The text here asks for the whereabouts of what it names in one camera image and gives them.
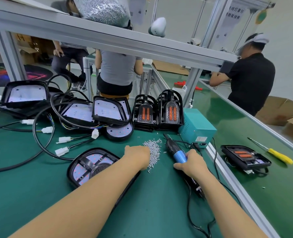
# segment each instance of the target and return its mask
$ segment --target electric screwdriver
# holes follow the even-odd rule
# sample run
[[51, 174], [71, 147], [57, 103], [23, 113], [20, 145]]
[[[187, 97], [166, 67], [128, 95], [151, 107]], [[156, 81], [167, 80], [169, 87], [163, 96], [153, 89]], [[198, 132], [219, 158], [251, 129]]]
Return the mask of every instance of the electric screwdriver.
[[[168, 151], [168, 153], [173, 156], [174, 160], [176, 161], [176, 163], [185, 163], [187, 161], [187, 157], [185, 152], [180, 149], [180, 147], [178, 146], [178, 144], [171, 139], [171, 137], [169, 137], [166, 134], [163, 134], [164, 137], [166, 138], [166, 143], [165, 143], [165, 147]], [[193, 179], [187, 176], [187, 180], [191, 180], [191, 186], [193, 186], [197, 192], [197, 194], [204, 198], [204, 193], [200, 188], [200, 185]]]

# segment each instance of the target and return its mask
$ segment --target right hand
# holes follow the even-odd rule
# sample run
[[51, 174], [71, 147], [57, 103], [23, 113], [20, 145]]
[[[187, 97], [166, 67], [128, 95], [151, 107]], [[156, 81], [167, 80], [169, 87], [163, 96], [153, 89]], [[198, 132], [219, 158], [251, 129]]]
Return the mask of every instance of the right hand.
[[140, 170], [145, 170], [150, 163], [150, 149], [145, 146], [132, 146], [127, 145], [125, 147], [124, 157], [129, 157], [132, 161], [137, 161], [140, 166]]
[[175, 163], [174, 168], [182, 170], [187, 176], [193, 179], [201, 179], [210, 174], [207, 165], [202, 156], [200, 156], [195, 149], [191, 149], [186, 153], [187, 162]]
[[56, 48], [54, 50], [54, 55], [55, 56], [61, 57], [61, 54], [64, 54], [64, 52], [63, 52], [63, 50], [61, 48]]

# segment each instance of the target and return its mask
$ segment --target teal power supply box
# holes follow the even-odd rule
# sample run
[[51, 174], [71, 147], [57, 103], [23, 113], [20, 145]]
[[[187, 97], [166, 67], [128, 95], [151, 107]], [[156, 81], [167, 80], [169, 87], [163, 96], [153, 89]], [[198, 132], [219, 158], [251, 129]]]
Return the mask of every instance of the teal power supply box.
[[216, 128], [196, 108], [184, 108], [184, 125], [179, 128], [181, 138], [205, 148], [216, 133]]

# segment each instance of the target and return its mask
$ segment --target hair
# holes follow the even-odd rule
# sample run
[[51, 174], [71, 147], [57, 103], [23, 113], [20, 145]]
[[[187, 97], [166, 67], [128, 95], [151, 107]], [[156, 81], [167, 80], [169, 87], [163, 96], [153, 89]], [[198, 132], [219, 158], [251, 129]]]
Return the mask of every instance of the hair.
[[[261, 33], [255, 33], [255, 34], [252, 34], [252, 35], [250, 35], [247, 39], [246, 39], [246, 41], [249, 41], [250, 39], [253, 39], [255, 36], [257, 36], [257, 35], [259, 35], [259, 34], [261, 34]], [[257, 50], [259, 50], [259, 51], [262, 51], [263, 49], [264, 49], [264, 47], [265, 47], [265, 43], [261, 43], [261, 42], [251, 42], [250, 43], [251, 44], [251, 46], [253, 47], [253, 48], [255, 48], [255, 49], [257, 49]]]

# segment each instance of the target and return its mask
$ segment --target yellow screwdriver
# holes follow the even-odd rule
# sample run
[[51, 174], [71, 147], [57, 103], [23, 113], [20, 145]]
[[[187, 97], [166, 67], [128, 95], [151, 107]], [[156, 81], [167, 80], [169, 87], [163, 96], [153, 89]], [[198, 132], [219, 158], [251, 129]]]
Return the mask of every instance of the yellow screwdriver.
[[279, 160], [282, 160], [284, 163], [287, 164], [293, 164], [293, 160], [291, 160], [288, 156], [281, 154], [277, 151], [275, 151], [272, 148], [267, 148], [266, 146], [258, 143], [256, 140], [253, 140], [252, 138], [247, 137], [249, 140], [251, 140], [252, 142], [259, 144], [261, 147], [265, 148], [270, 154], [272, 154], [273, 156], [277, 157]]

